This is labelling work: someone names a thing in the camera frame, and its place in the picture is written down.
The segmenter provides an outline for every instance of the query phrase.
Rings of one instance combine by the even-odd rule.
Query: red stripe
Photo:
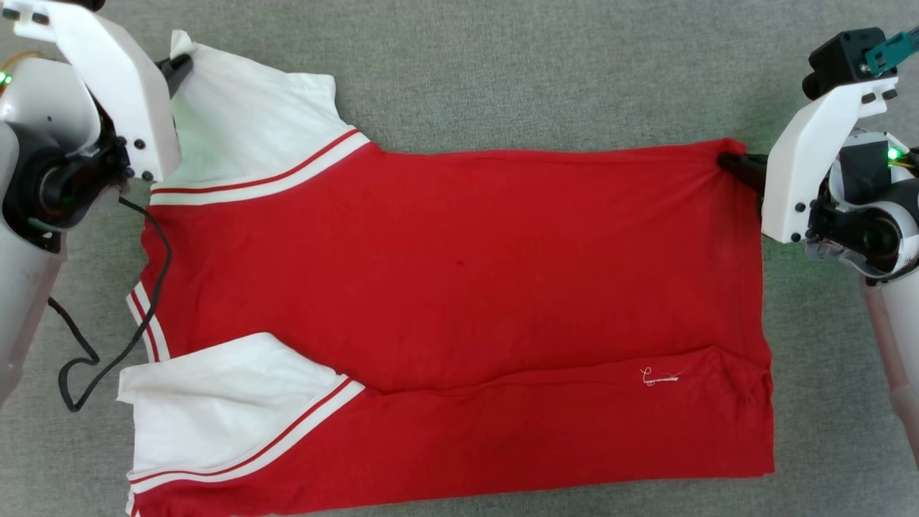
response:
[[[258,459],[260,456],[262,456],[262,454],[268,452],[269,449],[271,449],[272,447],[274,447],[274,446],[275,446],[278,442],[280,442],[285,436],[287,436],[288,434],[290,434],[290,432],[293,431],[294,428],[296,428],[298,425],[300,425],[300,423],[303,422],[307,417],[309,417],[313,412],[315,412],[316,409],[321,408],[323,404],[325,404],[326,402],[328,402],[329,399],[331,399],[333,396],[338,395],[338,393],[339,393],[341,390],[345,389],[345,386],[347,386],[347,385],[349,385],[349,384],[351,384],[351,379],[346,379],[340,386],[338,386],[335,390],[333,390],[332,393],[330,393],[330,394],[326,395],[325,397],[323,397],[323,399],[320,400],[318,403],[316,403],[312,408],[307,409],[307,411],[306,411],[305,413],[303,413],[298,419],[294,420],[294,422],[293,422],[292,424],[290,424],[290,425],[287,427],[287,429],[284,430],[284,432],[280,433],[280,435],[279,435],[277,438],[275,438],[271,443],[269,443],[264,449],[262,449],[261,451],[259,451],[258,454],[256,454],[256,455],[252,456],[251,458],[245,460],[244,462],[242,462],[242,463],[239,464],[239,465],[234,465],[234,466],[231,466],[231,467],[224,468],[223,470],[221,470],[221,471],[219,471],[219,472],[208,472],[208,473],[191,472],[191,471],[189,471],[189,470],[170,470],[170,471],[167,471],[167,472],[159,472],[159,473],[156,473],[156,474],[150,474],[150,475],[147,476],[147,477],[141,477],[141,478],[139,478],[139,479],[133,479],[133,480],[131,481],[131,484],[133,485],[133,484],[136,484],[136,483],[140,483],[141,481],[146,481],[147,479],[150,479],[150,478],[152,478],[152,477],[165,476],[165,475],[167,475],[167,474],[188,474],[188,475],[191,475],[191,476],[218,476],[218,475],[220,475],[220,474],[225,474],[225,473],[227,473],[227,472],[230,472],[231,470],[235,470],[235,469],[240,468],[240,467],[242,467],[242,466],[249,465],[250,463],[254,462],[256,459]]]
[[[137,293],[134,292],[134,291],[131,291],[131,292],[130,292],[130,298],[131,298],[131,300],[134,301],[134,307],[137,308],[137,314],[141,315],[141,321],[143,321],[143,319],[146,318],[147,315],[146,315],[146,313],[144,312],[143,308],[141,308],[141,300],[140,300],[140,298],[137,297]],[[147,332],[147,339],[150,340],[150,348],[153,350],[153,362],[159,362],[159,361],[160,361],[160,353],[156,350],[156,340],[153,339],[153,332],[150,330],[150,326],[149,326],[149,325],[148,325],[147,328],[146,328],[146,332]]]
[[[277,176],[273,176],[271,178],[257,179],[254,181],[248,181],[246,183],[236,183],[234,185],[223,185],[221,187],[208,187],[206,189],[155,189],[153,190],[153,195],[155,194],[205,194],[208,192],[219,192],[221,190],[245,189],[246,187],[255,187],[257,185],[264,185],[266,183],[271,183],[272,181],[278,181],[279,179],[284,179],[290,176],[291,174],[294,174],[295,172],[299,171],[300,169],[308,166],[310,163],[315,161],[317,158],[324,155],[325,153],[328,153],[333,147],[335,147],[336,145],[339,145],[340,143],[342,143],[342,141],[344,141],[346,138],[348,138],[352,134],[355,134],[356,132],[357,132],[357,129],[353,129],[349,132],[346,132],[345,134],[334,139],[331,144],[328,144],[326,147],[323,147],[322,149],[320,149],[319,152],[317,152],[315,155],[312,155],[306,160],[304,160],[303,163],[299,164],[298,166],[292,168],[291,170],[285,173],[279,174]]]

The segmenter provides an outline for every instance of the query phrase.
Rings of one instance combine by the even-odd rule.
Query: black cable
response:
[[[70,369],[77,364],[89,364],[90,366],[96,366],[99,364],[99,354],[93,350],[92,345],[86,340],[83,336],[83,333],[80,332],[80,329],[74,323],[74,319],[67,314],[67,311],[61,307],[53,298],[48,299],[48,305],[51,306],[63,319],[63,322],[67,324],[67,327],[70,329],[71,333],[74,334],[76,341],[80,343],[80,346],[83,347],[83,350],[89,355],[86,357],[77,357],[68,361],[58,373],[58,388],[61,390],[61,398],[63,398],[64,405],[70,409],[72,412],[77,412],[83,408],[83,405],[86,403],[86,400],[89,399],[89,396],[92,395],[93,390],[96,389],[96,386],[99,384],[99,381],[105,377],[108,372],[111,372],[112,368],[118,366],[118,364],[128,355],[131,350],[134,350],[134,346],[137,345],[137,342],[141,340],[143,333],[147,331],[147,327],[150,326],[150,321],[153,319],[153,314],[156,312],[156,305],[160,301],[160,290],[163,287],[163,281],[166,278],[166,272],[169,271],[169,263],[172,261],[172,248],[169,246],[169,241],[166,239],[165,233],[163,233],[163,228],[160,227],[160,224],[156,222],[156,219],[150,215],[149,212],[141,208],[140,206],[124,199],[119,198],[119,203],[124,206],[134,210],[135,212],[143,214],[143,216],[150,222],[150,225],[156,230],[156,233],[160,236],[160,239],[163,240],[163,247],[166,250],[166,258],[163,262],[163,269],[160,270],[160,276],[156,279],[156,284],[153,286],[153,294],[150,297],[150,309],[147,310],[146,316],[143,317],[143,321],[137,327],[137,331],[134,332],[134,337],[131,338],[130,343],[125,349],[116,357],[112,362],[110,362],[105,368],[99,372],[92,381],[89,382],[89,385],[86,387],[86,390],[80,395],[80,398],[74,403],[73,397],[70,395],[70,387],[67,383],[67,375],[70,373]]]

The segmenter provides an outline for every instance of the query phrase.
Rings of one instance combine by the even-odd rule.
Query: teal connector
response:
[[[901,32],[865,53],[866,64],[862,72],[878,76],[919,51],[919,27]]]

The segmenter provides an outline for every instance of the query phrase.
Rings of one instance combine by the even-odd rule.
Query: red and white t-shirt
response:
[[[715,161],[740,144],[392,153],[331,77],[180,52],[129,513],[772,472],[755,195]]]

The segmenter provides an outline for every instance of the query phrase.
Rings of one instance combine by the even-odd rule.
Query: red fabric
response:
[[[723,151],[743,147],[367,144],[269,197],[152,206],[172,357],[270,332],[369,389],[250,476],[137,494],[141,515],[772,472],[755,195]]]

